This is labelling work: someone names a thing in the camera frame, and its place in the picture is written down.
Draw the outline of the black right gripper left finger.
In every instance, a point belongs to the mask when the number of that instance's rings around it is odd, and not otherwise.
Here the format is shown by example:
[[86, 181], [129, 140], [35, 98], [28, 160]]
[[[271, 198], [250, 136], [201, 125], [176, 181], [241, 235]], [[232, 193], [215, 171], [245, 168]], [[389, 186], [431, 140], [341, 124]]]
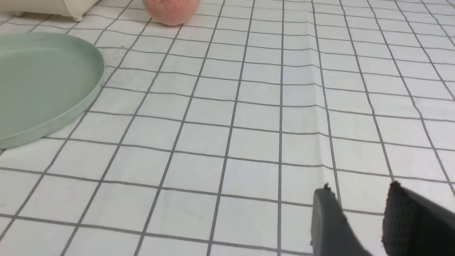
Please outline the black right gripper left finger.
[[328, 183], [314, 191], [311, 246], [314, 256], [370, 256], [357, 239]]

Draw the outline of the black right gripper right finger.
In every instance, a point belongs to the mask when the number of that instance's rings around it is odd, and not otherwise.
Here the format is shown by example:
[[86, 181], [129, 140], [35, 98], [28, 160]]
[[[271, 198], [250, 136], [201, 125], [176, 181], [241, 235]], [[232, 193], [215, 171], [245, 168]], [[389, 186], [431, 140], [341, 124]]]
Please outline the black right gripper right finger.
[[382, 244], [388, 256], [453, 256], [454, 212], [392, 182], [382, 221]]

